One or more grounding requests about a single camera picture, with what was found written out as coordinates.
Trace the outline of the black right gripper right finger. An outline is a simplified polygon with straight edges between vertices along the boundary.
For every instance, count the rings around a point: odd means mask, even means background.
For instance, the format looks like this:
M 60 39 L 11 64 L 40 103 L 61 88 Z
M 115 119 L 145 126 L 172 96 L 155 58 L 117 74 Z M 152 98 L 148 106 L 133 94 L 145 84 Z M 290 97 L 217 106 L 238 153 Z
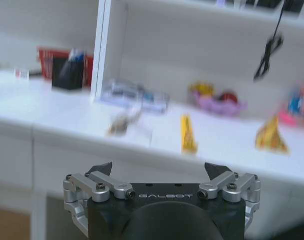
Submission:
M 198 226 L 200 237 L 243 237 L 260 206 L 257 175 L 239 175 L 224 165 L 206 162 L 210 181 L 199 184 L 198 198 L 205 205 Z

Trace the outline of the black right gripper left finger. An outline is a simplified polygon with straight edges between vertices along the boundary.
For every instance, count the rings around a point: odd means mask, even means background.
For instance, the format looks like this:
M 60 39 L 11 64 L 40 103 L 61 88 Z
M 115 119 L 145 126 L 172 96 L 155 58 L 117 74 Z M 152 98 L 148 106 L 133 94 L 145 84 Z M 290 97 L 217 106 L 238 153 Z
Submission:
M 88 238 L 89 227 L 86 214 L 87 201 L 92 199 L 96 203 L 109 200 L 110 194 L 120 200 L 132 200 L 134 188 L 128 182 L 110 177 L 112 163 L 95 165 L 86 173 L 66 175 L 63 180 L 64 209 L 71 214 L 76 227 Z

